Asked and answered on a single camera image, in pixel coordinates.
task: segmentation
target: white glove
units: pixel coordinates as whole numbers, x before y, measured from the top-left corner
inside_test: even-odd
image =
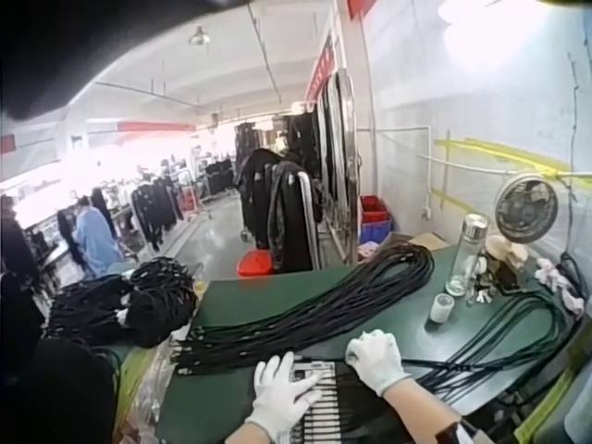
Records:
[[[382,330],[362,333],[352,339],[345,351],[345,362],[351,365],[360,379],[378,396],[406,377],[401,365],[401,353],[395,337]]]
[[[255,368],[256,399],[253,413],[245,423],[253,423],[269,435],[272,441],[288,432],[315,402],[321,399],[319,390],[309,391],[321,378],[313,375],[300,381],[290,381],[294,354],[289,351],[280,361],[277,356]]]

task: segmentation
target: ceiling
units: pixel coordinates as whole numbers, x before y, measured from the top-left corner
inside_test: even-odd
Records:
[[[224,121],[290,109],[305,96],[329,9],[330,0],[255,0],[161,34],[108,67],[70,106],[24,122],[4,117],[17,150],[2,156],[2,179],[63,155],[59,134],[70,120],[100,146],[125,140],[122,120],[199,128],[211,125],[212,113]],[[198,25],[206,45],[189,44]]]

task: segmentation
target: fan grille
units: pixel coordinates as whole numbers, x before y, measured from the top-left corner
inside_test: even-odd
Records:
[[[529,243],[542,238],[555,223],[557,193],[543,179],[524,178],[510,183],[496,205],[496,224],[509,241]]]

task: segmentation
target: factory floor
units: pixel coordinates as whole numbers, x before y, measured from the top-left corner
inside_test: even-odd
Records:
[[[246,242],[241,239],[242,230],[241,199],[233,192],[207,203],[167,255],[190,269],[201,263],[201,278],[206,281],[234,279],[242,256],[255,248],[251,237]],[[322,267],[341,263],[332,239],[322,228],[319,250]]]

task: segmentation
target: blue crate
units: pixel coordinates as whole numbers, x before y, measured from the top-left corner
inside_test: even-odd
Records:
[[[383,222],[372,222],[369,224],[362,224],[362,232],[360,233],[360,245],[369,241],[381,243],[387,238],[389,233],[393,230],[392,219]]]

